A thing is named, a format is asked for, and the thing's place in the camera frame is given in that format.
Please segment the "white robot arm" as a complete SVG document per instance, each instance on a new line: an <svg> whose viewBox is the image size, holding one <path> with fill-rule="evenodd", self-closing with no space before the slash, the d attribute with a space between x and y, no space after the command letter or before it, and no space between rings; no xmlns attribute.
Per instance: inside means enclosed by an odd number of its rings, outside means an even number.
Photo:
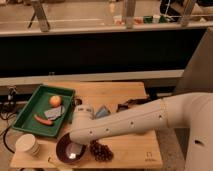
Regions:
<svg viewBox="0 0 213 171"><path fill-rule="evenodd" d="M184 171L213 171L213 93L170 96L100 119L75 111L70 138L87 144L105 137L162 128L190 129Z"/></svg>

